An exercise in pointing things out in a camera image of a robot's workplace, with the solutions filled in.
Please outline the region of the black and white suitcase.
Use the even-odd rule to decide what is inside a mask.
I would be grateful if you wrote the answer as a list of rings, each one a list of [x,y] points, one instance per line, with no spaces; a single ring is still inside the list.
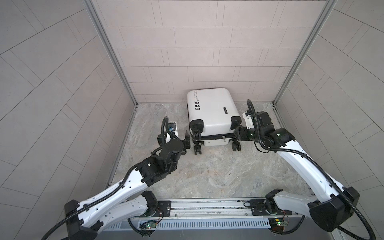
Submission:
[[[187,107],[195,155],[202,153],[202,146],[223,146],[231,143],[234,152],[242,149],[234,134],[242,123],[242,117],[229,90],[192,90],[187,94]]]

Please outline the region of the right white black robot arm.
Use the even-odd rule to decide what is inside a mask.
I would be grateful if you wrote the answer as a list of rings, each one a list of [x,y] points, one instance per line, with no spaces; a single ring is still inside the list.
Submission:
[[[266,211],[270,215],[279,211],[295,212],[303,218],[311,218],[326,232],[338,229],[359,240],[360,236],[342,227],[347,219],[356,215],[366,228],[369,238],[376,239],[371,225],[357,208],[360,198],[358,191],[353,187],[344,187],[329,175],[304,151],[288,130],[276,130],[267,112],[257,112],[251,100],[247,100],[247,106],[247,111],[243,113],[246,125],[235,129],[237,139],[254,142],[256,149],[263,154],[274,152],[280,155],[314,192],[312,197],[305,197],[275,189],[265,197]]]

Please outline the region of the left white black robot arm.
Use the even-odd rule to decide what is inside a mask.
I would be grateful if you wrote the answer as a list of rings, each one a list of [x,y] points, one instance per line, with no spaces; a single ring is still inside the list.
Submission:
[[[158,201],[148,187],[174,172],[180,157],[191,147],[191,135],[186,133],[182,140],[176,132],[176,127],[169,127],[168,117],[164,117],[160,146],[148,158],[133,165],[112,187],[85,201],[66,203],[66,217],[42,238],[48,239],[59,227],[66,225],[68,240],[94,240],[104,228],[122,218],[152,215]]]

